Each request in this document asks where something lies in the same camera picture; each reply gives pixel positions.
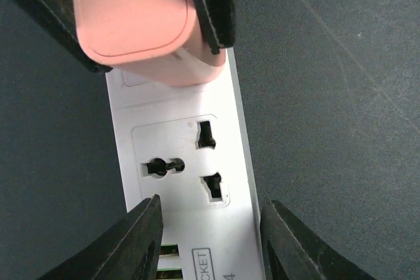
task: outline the dark gray surface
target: dark gray surface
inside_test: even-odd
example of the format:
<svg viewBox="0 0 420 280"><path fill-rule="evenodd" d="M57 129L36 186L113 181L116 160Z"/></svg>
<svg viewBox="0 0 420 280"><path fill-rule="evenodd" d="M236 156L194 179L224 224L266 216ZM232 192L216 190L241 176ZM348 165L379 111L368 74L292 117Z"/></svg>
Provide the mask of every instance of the dark gray surface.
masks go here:
<svg viewBox="0 0 420 280"><path fill-rule="evenodd" d="M105 78L0 0L0 279L35 279L125 213Z"/></svg>
<svg viewBox="0 0 420 280"><path fill-rule="evenodd" d="M420 279L420 0L236 0L257 190L378 279Z"/></svg>

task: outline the socket panel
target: socket panel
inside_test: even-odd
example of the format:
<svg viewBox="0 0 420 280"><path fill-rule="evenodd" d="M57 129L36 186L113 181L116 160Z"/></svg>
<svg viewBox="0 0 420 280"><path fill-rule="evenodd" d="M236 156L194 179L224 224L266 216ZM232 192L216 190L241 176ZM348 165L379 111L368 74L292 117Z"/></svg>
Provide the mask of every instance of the socket panel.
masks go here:
<svg viewBox="0 0 420 280"><path fill-rule="evenodd" d="M176 248L162 250L157 279L265 279L233 50L205 85L166 87L118 69L106 78L127 210L159 194L162 248ZM208 128L215 146L201 148ZM156 159L184 168L149 174Z"/></svg>

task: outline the white plastic casing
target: white plastic casing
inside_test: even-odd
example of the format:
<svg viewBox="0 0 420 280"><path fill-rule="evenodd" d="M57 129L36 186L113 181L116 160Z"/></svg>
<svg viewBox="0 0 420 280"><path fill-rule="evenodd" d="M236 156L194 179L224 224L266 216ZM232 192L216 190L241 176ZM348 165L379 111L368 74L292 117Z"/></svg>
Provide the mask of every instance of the white plastic casing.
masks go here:
<svg viewBox="0 0 420 280"><path fill-rule="evenodd" d="M233 50L221 75L205 85L167 87L118 69L106 75L127 210L158 194L162 244L179 256L159 269L185 280L263 280L259 208ZM209 121L215 148L198 148ZM182 172L148 174L146 163L179 158ZM204 176L220 174L212 199Z"/></svg>

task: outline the dark background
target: dark background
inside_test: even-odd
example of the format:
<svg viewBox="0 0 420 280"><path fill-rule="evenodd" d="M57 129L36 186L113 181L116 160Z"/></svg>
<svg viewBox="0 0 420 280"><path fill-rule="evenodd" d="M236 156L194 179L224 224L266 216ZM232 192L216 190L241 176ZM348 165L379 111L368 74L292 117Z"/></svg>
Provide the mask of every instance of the dark background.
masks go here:
<svg viewBox="0 0 420 280"><path fill-rule="evenodd" d="M260 199L378 279L420 279L419 0L236 0ZM125 212L105 79L0 0L0 278Z"/></svg>

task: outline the extension socket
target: extension socket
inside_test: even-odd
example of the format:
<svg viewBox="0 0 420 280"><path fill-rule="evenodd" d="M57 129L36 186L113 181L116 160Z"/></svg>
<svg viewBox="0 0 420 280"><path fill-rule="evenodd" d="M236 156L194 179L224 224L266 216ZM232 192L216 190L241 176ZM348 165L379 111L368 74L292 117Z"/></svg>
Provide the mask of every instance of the extension socket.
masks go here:
<svg viewBox="0 0 420 280"><path fill-rule="evenodd" d="M106 77L127 210L155 193L161 197L156 279L263 280L233 50L221 75L205 85L166 87L118 69ZM184 167L149 174L155 159L180 159Z"/></svg>

